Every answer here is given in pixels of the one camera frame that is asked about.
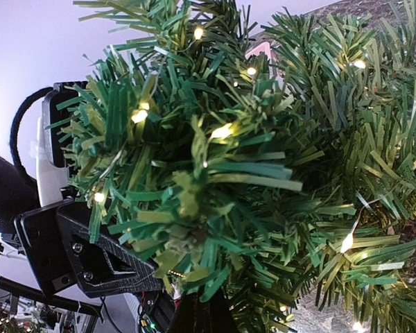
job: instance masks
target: screw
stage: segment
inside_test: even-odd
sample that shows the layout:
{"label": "screw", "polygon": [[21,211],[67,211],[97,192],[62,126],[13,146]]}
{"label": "screw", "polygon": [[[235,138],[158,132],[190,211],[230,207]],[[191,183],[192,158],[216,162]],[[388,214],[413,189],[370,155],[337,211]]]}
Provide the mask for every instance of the screw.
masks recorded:
{"label": "screw", "polygon": [[79,254],[83,251],[83,245],[80,243],[74,243],[72,244],[72,251]]}
{"label": "screw", "polygon": [[94,274],[91,272],[84,272],[83,278],[85,279],[85,281],[90,282],[94,278]]}

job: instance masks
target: white plastic part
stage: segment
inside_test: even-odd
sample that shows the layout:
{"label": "white plastic part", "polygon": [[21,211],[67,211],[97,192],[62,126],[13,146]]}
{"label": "white plastic part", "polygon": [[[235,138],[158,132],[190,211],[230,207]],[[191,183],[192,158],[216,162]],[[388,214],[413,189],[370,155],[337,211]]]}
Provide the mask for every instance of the white plastic part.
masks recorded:
{"label": "white plastic part", "polygon": [[125,301],[128,304],[128,307],[130,308],[132,316],[135,318],[136,321],[138,321],[139,315],[137,313],[137,308],[140,306],[139,300],[136,296],[132,295],[131,293],[125,293],[123,297],[125,298]]}
{"label": "white plastic part", "polygon": [[35,156],[35,173],[42,207],[63,200],[61,188],[68,185],[67,168],[53,166],[44,150],[43,122],[40,117],[37,122],[37,144],[32,144],[31,155]]}

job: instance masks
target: white wall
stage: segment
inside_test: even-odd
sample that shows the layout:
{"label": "white wall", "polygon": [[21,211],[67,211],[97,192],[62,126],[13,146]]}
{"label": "white wall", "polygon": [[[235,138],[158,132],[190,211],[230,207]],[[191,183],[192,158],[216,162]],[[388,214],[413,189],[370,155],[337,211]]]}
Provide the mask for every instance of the white wall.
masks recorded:
{"label": "white wall", "polygon": [[[252,20],[266,24],[282,6],[299,14],[333,2],[336,1],[238,0],[237,4],[239,8],[254,4]],[[54,82],[84,80],[92,69],[82,54],[97,60],[103,57],[101,50],[108,44],[120,44],[137,37],[134,31],[107,34],[114,28],[112,22],[99,19],[78,22],[79,17],[91,13],[72,6],[70,0],[0,0],[0,156],[10,159],[10,124],[20,103],[29,94]],[[35,162],[28,152],[30,142],[36,138],[40,110],[40,103],[29,110],[19,136],[21,159],[32,175]],[[37,286],[28,264],[23,261],[0,259],[0,274]],[[84,297],[77,289],[64,294]]]}

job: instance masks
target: string light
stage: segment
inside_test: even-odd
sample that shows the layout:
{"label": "string light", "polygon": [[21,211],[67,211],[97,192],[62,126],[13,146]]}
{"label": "string light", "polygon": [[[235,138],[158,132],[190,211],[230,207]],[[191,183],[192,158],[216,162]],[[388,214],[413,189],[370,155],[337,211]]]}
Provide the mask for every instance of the string light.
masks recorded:
{"label": "string light", "polygon": [[148,103],[148,102],[140,103],[139,107],[140,107],[141,110],[148,111],[150,109],[150,103]]}
{"label": "string light", "polygon": [[358,332],[362,332],[362,330],[363,330],[363,328],[362,328],[362,324],[361,324],[361,323],[359,323],[358,321],[356,321],[356,322],[353,324],[353,330],[354,330],[354,331],[358,331]]}
{"label": "string light", "polygon": [[213,139],[225,139],[226,137],[229,137],[233,133],[230,128],[231,126],[232,123],[227,123],[224,126],[215,129],[211,134],[211,137]]}
{"label": "string light", "polygon": [[100,192],[95,193],[94,201],[96,201],[97,203],[102,203],[103,201],[105,201],[105,194]]}
{"label": "string light", "polygon": [[247,69],[247,73],[248,75],[251,75],[251,76],[256,75],[257,69],[255,69],[254,67],[250,67]]}
{"label": "string light", "polygon": [[178,276],[179,278],[184,278],[185,277],[185,275],[180,274],[180,273],[175,272],[175,271],[172,271],[171,269],[168,271],[168,274]]}
{"label": "string light", "polygon": [[353,62],[353,66],[358,67],[360,69],[365,69],[367,67],[367,64],[365,64],[365,61],[363,60],[356,60]]}
{"label": "string light", "polygon": [[142,109],[142,110],[139,110],[137,113],[135,113],[135,114],[131,117],[131,120],[132,120],[134,123],[140,123],[140,122],[142,122],[143,120],[145,120],[147,116],[148,116],[147,111],[146,111],[146,110],[144,110],[144,109]]}
{"label": "string light", "polygon": [[197,28],[194,30],[194,39],[195,40],[200,40],[203,36],[203,29],[202,28]]}
{"label": "string light", "polygon": [[340,253],[346,253],[350,248],[352,248],[354,243],[353,232],[348,234],[344,241],[342,242],[342,247],[340,248]]}

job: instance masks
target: artificial garland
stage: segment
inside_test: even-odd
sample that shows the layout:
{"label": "artificial garland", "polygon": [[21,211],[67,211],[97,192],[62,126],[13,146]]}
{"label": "artificial garland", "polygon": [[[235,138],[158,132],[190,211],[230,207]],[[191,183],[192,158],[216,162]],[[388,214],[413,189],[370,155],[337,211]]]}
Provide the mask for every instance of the artificial garland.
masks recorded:
{"label": "artificial garland", "polygon": [[342,296],[371,332],[416,332],[416,239],[399,234],[416,219],[416,1],[379,32],[276,14],[281,87],[245,57],[233,0],[75,4],[148,33],[61,105],[80,102],[63,131],[92,241],[108,224],[168,289],[171,271],[202,302],[225,288],[242,331],[291,330],[314,283],[320,308]]}

